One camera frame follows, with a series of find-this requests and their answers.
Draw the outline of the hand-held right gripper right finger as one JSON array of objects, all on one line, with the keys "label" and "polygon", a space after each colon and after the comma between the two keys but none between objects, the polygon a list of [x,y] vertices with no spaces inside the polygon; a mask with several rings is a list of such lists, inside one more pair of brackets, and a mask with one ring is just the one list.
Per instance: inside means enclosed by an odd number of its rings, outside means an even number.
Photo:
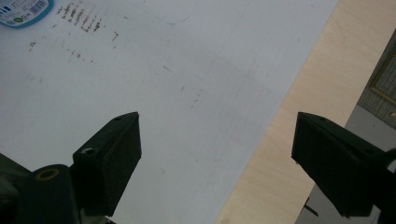
[{"label": "hand-held right gripper right finger", "polygon": [[291,157],[343,217],[389,213],[389,154],[329,119],[297,115]]}]

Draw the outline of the blue white labelled packet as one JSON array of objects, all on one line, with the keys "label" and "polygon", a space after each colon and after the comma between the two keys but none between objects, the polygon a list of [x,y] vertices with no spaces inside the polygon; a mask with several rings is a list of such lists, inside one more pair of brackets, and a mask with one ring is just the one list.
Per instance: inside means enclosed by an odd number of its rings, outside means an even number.
[{"label": "blue white labelled packet", "polygon": [[0,0],[0,24],[20,29],[42,20],[53,9],[54,0]]}]

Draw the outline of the white table mat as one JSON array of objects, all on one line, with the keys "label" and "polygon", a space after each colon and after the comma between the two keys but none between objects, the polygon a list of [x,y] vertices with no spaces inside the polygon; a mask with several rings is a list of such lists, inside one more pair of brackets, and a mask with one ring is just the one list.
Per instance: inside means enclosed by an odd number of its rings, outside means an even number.
[{"label": "white table mat", "polygon": [[214,224],[337,0],[55,0],[0,25],[0,153],[68,164],[139,115],[117,224]]}]

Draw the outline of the grey floor rug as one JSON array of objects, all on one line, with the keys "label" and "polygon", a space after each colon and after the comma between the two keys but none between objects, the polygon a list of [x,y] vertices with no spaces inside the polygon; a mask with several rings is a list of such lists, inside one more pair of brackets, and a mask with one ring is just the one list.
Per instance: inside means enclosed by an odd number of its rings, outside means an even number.
[{"label": "grey floor rug", "polygon": [[396,130],[396,29],[379,58],[358,105]]}]

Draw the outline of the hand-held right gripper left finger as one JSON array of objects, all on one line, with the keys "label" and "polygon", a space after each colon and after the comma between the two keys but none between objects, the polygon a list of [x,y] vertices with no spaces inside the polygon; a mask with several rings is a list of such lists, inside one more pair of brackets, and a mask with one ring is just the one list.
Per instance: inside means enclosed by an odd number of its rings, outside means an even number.
[{"label": "hand-held right gripper left finger", "polygon": [[73,154],[88,216],[113,216],[141,156],[137,112],[115,117]]}]

